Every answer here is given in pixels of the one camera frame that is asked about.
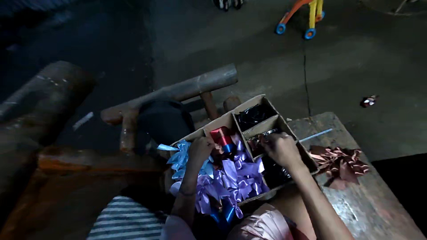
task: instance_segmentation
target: wooden bench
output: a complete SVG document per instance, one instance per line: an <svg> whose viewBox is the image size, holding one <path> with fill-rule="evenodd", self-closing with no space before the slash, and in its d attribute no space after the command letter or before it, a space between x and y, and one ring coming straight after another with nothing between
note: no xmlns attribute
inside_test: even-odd
<svg viewBox="0 0 427 240"><path fill-rule="evenodd" d="M332 112L290 121L288 124L299 139L333 128L331 132L303 142L307 149L311 145L360 148ZM369 173L358 178L360 185L350 184L345 190L335 190L323 186L327 181L325 173L315 176L321 190L355 239L425 240L425 236L367 157L362 154L360 159L371 166Z"/></svg>

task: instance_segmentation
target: cardboard box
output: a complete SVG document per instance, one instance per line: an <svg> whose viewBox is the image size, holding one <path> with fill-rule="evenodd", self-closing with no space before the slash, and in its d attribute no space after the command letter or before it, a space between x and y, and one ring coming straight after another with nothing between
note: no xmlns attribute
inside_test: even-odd
<svg viewBox="0 0 427 240"><path fill-rule="evenodd" d="M267 120L249 128L245 131L242 131L239 124L237 123L236 114L239 114L240 112L242 112L242 111L244 111L244 110L246 110L252 106L255 106L257 104L265 105L266 107L271 107L276 112L276 115L268 118ZM240 134L240 136L243 139L243 142L245 144L246 149L248 149L248 152L249 152L252 160L254 160L255 158L258 158L260 156L253 156L252 155L251 148L248 145L247 139L254 137L257 134L260 134L260 133L266 132L268 130L277 128L277 129L281 130L281 132L285 132L294 138L294 140L296 141L296 146L299 149L302 161L308 167L310 173L315 174L319 171L319 167L318 167L317 163L310 157L307 150L302 146L302 144L300 144L298 142L297 137L293 134L292 130L286 124L286 121L284 120L284 118L277 112L277 110L274 108L274 106L271 104L271 102L266 98L265 94L258 95L256 97L242 103L241 105L237 106L235 109L227 112L226 114L222 115L221 117L215 119L214 121L208 123L204 127L196 130L195 132L187 135L186 137L184 137L182 139L185 139L186 141L191 142L194 139L199 138L199 137L203 137L203 136L210 138L211 137L210 131L215 130L221 126L226 126L229 129L238 131L238 133ZM243 205L247 202L250 202L250 201L253 201L253 200L258 199L260 197L263 197L263 196L271 193L272 191L280 189L280 188L282 188L288 184L291 184L291 183L293 183L293 181L289 181L286 183L284 182L283 184L281 184L277 187L270 187L267 185L270 188L269 192L260 194L258 196L252 197L252 198L245 199L243 202L240 202L239 205Z"/></svg>

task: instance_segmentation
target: concrete floor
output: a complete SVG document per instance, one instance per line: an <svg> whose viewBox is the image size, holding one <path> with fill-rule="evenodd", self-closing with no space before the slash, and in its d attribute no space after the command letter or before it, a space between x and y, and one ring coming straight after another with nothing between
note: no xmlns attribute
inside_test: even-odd
<svg viewBox="0 0 427 240"><path fill-rule="evenodd" d="M308 116L304 54L312 114L333 111L371 161L426 152L426 17L393 17L356 1L329 0L310 41L302 39L307 10L283 35L275 26L293 1L248 0L225 13L211 1L90 1L70 7L60 28L28 34L5 56L1 100L38 69L70 61L97 76L99 85L77 109L57 144L117 151L120 126L99 111L228 63L239 82L213 92L218 106L230 95L245 101L266 94L285 118ZM361 108L360 100L380 95ZM95 117L73 132L71 125ZM197 119L203 111L194 113Z"/></svg>

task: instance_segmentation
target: brown ribbon bow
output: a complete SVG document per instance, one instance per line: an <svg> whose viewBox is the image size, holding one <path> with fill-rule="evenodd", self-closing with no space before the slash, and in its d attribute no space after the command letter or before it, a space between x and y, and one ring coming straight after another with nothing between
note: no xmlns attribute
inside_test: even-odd
<svg viewBox="0 0 427 240"><path fill-rule="evenodd" d="M369 171L369 165L359 159L360 149L311 146L310 155L319 164L319 173L326 173L329 180L325 186L343 190L348 182L359 184L357 177Z"/></svg>

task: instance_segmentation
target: red ribbon spool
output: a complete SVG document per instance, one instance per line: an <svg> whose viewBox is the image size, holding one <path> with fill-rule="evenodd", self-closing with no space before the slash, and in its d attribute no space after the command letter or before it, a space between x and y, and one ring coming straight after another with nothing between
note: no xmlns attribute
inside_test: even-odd
<svg viewBox="0 0 427 240"><path fill-rule="evenodd" d="M230 137L231 131L226 126L222 126L218 129L212 130L210 134L216 144L219 144L221 146L233 144L233 140Z"/></svg>

